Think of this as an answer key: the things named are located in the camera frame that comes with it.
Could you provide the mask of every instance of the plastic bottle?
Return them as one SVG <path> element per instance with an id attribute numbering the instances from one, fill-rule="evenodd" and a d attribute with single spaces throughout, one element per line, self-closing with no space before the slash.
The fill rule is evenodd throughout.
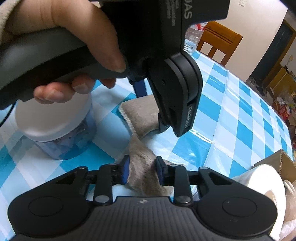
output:
<path id="1" fill-rule="evenodd" d="M 207 22 L 194 24 L 187 29 L 185 33 L 184 50 L 190 55 L 196 50 L 206 25 Z"/>
<path id="2" fill-rule="evenodd" d="M 57 160 L 71 159 L 84 152 L 96 133 L 91 94 L 75 93 L 66 103 L 19 101 L 15 118 L 20 131 Z"/>

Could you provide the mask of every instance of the jar lid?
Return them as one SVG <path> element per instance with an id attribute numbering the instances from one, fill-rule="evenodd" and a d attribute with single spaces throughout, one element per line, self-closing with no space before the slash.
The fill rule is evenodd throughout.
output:
<path id="1" fill-rule="evenodd" d="M 20 131 L 33 141 L 53 141 L 74 130 L 91 107 L 91 94 L 75 93 L 66 103 L 40 104 L 18 101 L 15 119 Z"/>

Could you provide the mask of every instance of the cable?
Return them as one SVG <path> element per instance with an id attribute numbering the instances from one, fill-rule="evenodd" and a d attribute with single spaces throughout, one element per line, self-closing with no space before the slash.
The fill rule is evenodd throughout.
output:
<path id="1" fill-rule="evenodd" d="M 6 116 L 4 117 L 4 119 L 1 121 L 1 123 L 0 123 L 0 127 L 3 126 L 3 124 L 5 123 L 5 121 L 6 121 L 6 120 L 8 119 L 8 117 L 10 116 L 10 114 L 11 114 L 13 108 L 15 107 L 15 104 L 16 104 L 16 102 L 14 102 L 14 103 L 12 104 L 12 106 L 10 107 L 8 113 L 6 114 Z"/>

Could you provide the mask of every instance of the table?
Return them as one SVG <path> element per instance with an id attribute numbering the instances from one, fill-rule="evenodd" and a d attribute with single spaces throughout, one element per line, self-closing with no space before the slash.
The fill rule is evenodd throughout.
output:
<path id="1" fill-rule="evenodd" d="M 203 90 L 192 130 L 180 138 L 172 128 L 162 134 L 151 132 L 142 140 L 146 146 L 189 170 L 205 165 L 229 177 L 281 148 L 292 158 L 288 128 L 273 109 L 207 56 L 195 52 L 193 57 L 202 72 Z M 151 94 L 147 81 L 146 86 Z M 70 160 L 53 160 L 24 137 L 17 129 L 14 112 L 0 128 L 0 241 L 14 235 L 7 208 L 16 196 L 77 166 L 98 169 L 126 152 L 131 133 L 118 106 L 135 98 L 132 86 L 122 79 L 110 90 L 97 81 L 92 98 L 97 134 L 87 151 Z M 0 112 L 0 119 L 7 111 Z M 138 195 L 122 186 L 114 187 L 113 193 Z"/>

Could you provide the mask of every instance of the cardboard box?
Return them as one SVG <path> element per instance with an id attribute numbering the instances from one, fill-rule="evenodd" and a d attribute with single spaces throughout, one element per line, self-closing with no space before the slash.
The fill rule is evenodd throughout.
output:
<path id="1" fill-rule="evenodd" d="M 257 162 L 254 167 L 261 164 L 271 165 L 281 176 L 282 180 L 289 180 L 291 183 L 296 180 L 296 165 L 283 149 Z"/>

